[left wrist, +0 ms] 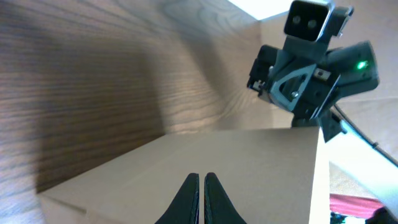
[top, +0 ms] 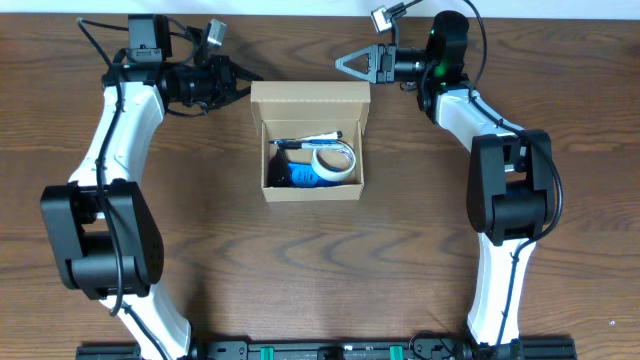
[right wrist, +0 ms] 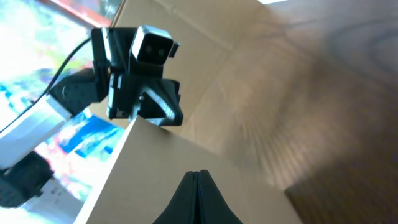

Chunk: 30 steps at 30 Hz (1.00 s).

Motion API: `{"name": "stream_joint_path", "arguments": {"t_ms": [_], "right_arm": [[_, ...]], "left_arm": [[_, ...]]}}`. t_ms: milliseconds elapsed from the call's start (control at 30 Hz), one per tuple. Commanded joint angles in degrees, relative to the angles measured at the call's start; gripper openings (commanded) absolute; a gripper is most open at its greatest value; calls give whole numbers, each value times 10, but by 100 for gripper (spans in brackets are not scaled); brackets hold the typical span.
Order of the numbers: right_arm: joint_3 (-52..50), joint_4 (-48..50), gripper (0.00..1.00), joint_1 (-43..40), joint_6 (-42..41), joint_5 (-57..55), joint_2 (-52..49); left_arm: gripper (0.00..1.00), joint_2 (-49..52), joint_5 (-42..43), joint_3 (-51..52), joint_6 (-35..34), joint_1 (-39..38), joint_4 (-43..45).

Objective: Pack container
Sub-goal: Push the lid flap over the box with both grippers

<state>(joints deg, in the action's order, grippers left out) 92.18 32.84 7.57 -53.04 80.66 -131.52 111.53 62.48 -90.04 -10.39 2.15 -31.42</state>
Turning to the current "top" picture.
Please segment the white tape roll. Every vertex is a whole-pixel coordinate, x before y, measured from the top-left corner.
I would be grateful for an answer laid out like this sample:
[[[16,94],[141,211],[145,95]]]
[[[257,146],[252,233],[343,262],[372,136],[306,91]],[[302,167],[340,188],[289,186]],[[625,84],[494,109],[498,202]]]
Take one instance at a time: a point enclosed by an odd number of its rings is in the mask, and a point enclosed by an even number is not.
[[[322,150],[336,151],[343,155],[349,162],[349,167],[344,170],[331,170],[321,164],[319,153]],[[357,164],[357,159],[354,150],[351,146],[344,142],[336,142],[331,144],[315,144],[312,158],[311,167],[314,172],[322,179],[330,182],[341,182],[347,179],[354,171]]]

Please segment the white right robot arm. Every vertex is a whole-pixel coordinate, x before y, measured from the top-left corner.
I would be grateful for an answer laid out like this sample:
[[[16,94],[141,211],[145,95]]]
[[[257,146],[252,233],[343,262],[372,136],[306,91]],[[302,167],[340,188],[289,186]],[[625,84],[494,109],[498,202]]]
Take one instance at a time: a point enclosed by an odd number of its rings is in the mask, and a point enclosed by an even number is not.
[[[424,48],[402,48],[397,22],[406,9],[403,3],[375,9],[374,27],[391,33],[391,43],[347,54],[335,67],[371,84],[413,86],[419,109],[469,152],[466,210],[480,259],[467,329],[476,354],[513,352],[521,344],[517,311],[528,259],[562,212],[551,140],[542,130],[509,122],[482,100],[464,71],[465,15],[438,13]]]

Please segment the thin black marker pen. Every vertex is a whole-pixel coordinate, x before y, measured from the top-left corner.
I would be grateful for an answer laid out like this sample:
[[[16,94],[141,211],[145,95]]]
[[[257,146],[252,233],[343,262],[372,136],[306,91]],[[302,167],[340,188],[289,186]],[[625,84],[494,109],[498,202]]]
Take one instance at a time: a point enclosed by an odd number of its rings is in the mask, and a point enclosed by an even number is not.
[[[278,147],[285,150],[336,150],[343,148],[338,142],[334,143],[312,143],[312,142],[285,142],[278,144]]]

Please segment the white black marker pen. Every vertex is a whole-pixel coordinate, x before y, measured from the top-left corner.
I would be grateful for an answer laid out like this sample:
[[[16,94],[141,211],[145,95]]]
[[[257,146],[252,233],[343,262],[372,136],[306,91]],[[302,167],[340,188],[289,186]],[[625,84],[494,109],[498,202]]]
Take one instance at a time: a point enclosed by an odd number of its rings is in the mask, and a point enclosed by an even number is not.
[[[309,135],[309,136],[305,136],[305,137],[300,137],[299,141],[303,141],[303,142],[332,142],[332,141],[338,141],[341,138],[342,138],[342,132],[341,131],[333,131],[333,132],[321,133],[321,134],[317,134],[317,135]]]

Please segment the brown cardboard box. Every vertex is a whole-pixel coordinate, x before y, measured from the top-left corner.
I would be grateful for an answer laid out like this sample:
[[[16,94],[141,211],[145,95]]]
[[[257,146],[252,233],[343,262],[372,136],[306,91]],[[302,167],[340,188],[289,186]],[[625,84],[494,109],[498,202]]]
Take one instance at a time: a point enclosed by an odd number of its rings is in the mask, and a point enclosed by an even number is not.
[[[261,190],[268,202],[358,200],[364,188],[363,144],[369,106],[370,85],[363,81],[256,81],[251,85],[250,104],[256,131],[261,136]],[[267,186],[269,161],[277,145],[271,140],[341,131],[338,142],[355,152],[357,164],[351,175],[334,187],[296,188]],[[285,150],[289,163],[311,165],[313,150]],[[331,170],[349,167],[336,151],[322,150],[321,164]]]

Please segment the black cone-shaped tool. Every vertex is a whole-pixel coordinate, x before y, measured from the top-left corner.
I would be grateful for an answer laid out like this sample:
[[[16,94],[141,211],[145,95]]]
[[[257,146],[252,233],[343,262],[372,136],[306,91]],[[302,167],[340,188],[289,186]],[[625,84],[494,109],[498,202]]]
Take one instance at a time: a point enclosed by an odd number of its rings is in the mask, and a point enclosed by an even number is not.
[[[290,187],[291,173],[289,171],[289,160],[286,151],[278,148],[276,154],[269,161],[267,186],[273,188]]]

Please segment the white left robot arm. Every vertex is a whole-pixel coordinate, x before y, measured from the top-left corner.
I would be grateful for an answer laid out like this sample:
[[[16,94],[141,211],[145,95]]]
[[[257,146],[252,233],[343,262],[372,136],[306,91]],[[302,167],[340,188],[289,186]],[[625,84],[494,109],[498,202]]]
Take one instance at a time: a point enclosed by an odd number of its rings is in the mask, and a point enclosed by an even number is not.
[[[129,44],[106,56],[103,110],[92,142],[63,185],[40,207],[62,283],[106,306],[131,345],[78,347],[80,359],[205,359],[205,344],[161,280],[164,246],[141,181],[156,130],[169,116],[194,118],[250,92],[256,75],[220,53],[226,27],[203,28],[136,14]]]

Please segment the blue plastic case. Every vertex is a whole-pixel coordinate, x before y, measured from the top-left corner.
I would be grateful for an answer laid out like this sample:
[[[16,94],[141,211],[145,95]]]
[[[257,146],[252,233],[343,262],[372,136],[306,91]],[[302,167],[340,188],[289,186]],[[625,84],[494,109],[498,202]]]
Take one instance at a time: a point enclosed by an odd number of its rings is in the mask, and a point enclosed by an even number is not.
[[[310,164],[289,163],[290,186],[296,188],[334,187],[342,184],[341,181],[329,181],[321,178]]]

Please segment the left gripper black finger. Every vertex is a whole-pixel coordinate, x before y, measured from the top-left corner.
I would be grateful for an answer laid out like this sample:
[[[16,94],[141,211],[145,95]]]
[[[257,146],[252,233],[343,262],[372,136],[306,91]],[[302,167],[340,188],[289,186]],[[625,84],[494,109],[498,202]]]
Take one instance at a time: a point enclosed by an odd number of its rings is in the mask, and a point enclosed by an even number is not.
[[[247,86],[242,89],[229,88],[229,89],[223,90],[220,96],[214,100],[214,108],[220,109],[225,106],[228,106],[244,98],[245,96],[249,95],[250,92],[251,92],[250,86]]]
[[[231,71],[231,78],[233,82],[237,82],[240,80],[249,82],[264,80],[264,78],[260,75],[236,64],[235,62],[231,62],[229,68]]]

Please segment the blue ballpoint pen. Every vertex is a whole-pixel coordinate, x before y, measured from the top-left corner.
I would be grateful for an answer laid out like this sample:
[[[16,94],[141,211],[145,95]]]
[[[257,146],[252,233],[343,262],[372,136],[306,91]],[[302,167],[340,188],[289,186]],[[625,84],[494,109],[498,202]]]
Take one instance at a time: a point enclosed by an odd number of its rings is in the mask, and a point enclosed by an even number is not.
[[[270,144],[272,145],[277,145],[279,147],[285,147],[285,148],[304,148],[304,147],[309,147],[309,146],[329,146],[329,145],[339,145],[340,143],[338,141],[332,141],[332,142],[303,142],[303,141],[299,141],[299,140],[284,140],[284,139],[279,139],[279,140],[271,140],[269,141]]]

